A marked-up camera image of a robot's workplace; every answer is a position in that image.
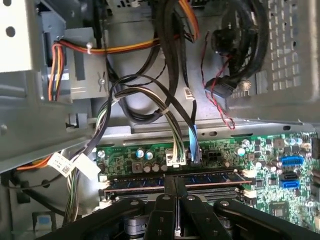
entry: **blue sata port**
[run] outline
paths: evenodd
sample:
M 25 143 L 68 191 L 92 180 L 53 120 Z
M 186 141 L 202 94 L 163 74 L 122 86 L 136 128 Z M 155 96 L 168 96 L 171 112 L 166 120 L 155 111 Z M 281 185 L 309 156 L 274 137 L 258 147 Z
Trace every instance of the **blue sata port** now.
M 284 189 L 296 189 L 300 186 L 299 180 L 280 180 L 279 187 Z
M 304 158 L 302 156 L 283 156 L 280 158 L 280 161 L 284 167 L 304 164 Z

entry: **circular hole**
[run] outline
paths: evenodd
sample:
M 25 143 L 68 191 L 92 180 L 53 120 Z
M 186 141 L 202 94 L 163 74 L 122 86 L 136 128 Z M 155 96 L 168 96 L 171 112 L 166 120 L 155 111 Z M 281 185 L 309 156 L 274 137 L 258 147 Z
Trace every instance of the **circular hole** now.
M 6 29 L 5 29 L 5 33 L 8 37 L 10 38 L 13 38 L 15 35 L 16 35 L 16 30 L 14 27 L 12 26 L 8 26 Z
M 11 0 L 3 0 L 3 4 L 9 7 L 11 5 Z
M 216 132 L 216 131 L 209 132 L 209 136 L 211 136 L 211 137 L 215 137 L 217 135 L 218 135 L 218 132 Z
M 7 133 L 7 131 L 8 131 L 7 125 L 2 124 L 2 125 L 0 126 L 0 136 L 5 135 L 5 134 Z
M 283 126 L 283 130 L 284 131 L 289 131 L 290 129 L 291 129 L 291 126 L 288 126 L 288 125 Z
M 49 180 L 45 179 L 41 182 L 41 184 L 43 185 L 42 187 L 44 187 L 45 189 L 47 189 L 48 187 L 50 187 L 50 183 Z

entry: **green circuit board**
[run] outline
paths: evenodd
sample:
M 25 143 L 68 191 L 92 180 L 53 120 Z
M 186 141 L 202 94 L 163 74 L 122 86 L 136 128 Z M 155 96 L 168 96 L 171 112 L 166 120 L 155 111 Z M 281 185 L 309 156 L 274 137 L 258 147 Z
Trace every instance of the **green circuit board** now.
M 314 137 L 317 137 L 315 133 L 305 132 L 201 141 L 199 142 L 202 155 L 201 168 L 241 167 L 256 170 L 256 184 L 246 186 L 252 191 L 256 190 L 257 201 L 254 208 L 320 233 L 315 221 L 316 218 L 320 219 L 320 203 L 311 199 L 310 189 L 311 170 L 320 168 L 320 161 L 310 157 L 311 138 Z M 302 140 L 302 142 L 299 144 L 291 142 L 293 140 Z M 172 147 L 171 143 L 121 147 L 100 146 L 97 148 L 97 155 L 100 151 L 104 156 L 96 159 L 101 169 L 99 180 L 103 181 L 110 176 L 136 173 L 147 175 L 152 172 L 165 173 L 200 168 L 190 164 L 189 152 L 186 154 L 187 165 L 177 168 L 167 167 L 166 151 L 170 151 Z M 239 148 L 245 150 L 243 156 L 237 154 Z M 142 151 L 143 157 L 137 157 L 137 151 Z M 303 164 L 299 167 L 283 167 L 283 171 L 298 173 L 298 188 L 280 187 L 279 173 L 271 172 L 266 167 L 271 161 L 284 155 L 298 155 L 304 158 Z

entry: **cable clip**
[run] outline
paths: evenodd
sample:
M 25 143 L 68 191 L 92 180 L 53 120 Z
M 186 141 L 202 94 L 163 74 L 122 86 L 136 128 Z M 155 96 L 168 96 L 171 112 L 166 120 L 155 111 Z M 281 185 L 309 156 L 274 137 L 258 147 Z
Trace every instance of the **cable clip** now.
M 91 53 L 91 49 L 92 49 L 93 47 L 94 47 L 94 46 L 93 46 L 92 42 L 88 42 L 88 43 L 86 44 L 86 52 L 87 52 L 89 55 L 92 54 L 92 53 Z
M 119 98 L 116 98 L 115 95 L 112 95 L 112 99 L 113 99 L 114 103 L 117 103 L 117 102 L 120 101 L 120 99 L 119 99 Z
M 169 110 L 169 108 L 167 107 L 165 110 L 163 110 L 163 111 L 161 112 L 161 114 L 162 114 L 162 115 L 165 115 L 165 114 L 167 114 L 169 111 L 170 111 L 170 110 Z

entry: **motherboard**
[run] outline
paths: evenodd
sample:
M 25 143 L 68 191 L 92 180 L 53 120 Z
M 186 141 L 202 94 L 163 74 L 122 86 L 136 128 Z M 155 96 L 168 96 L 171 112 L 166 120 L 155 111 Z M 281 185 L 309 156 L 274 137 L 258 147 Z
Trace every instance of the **motherboard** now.
M 164 176 L 184 178 L 189 193 L 209 203 L 226 197 L 320 233 L 319 140 L 312 132 L 200 141 L 201 165 L 171 165 L 171 143 L 99 146 L 105 194 L 164 188 Z

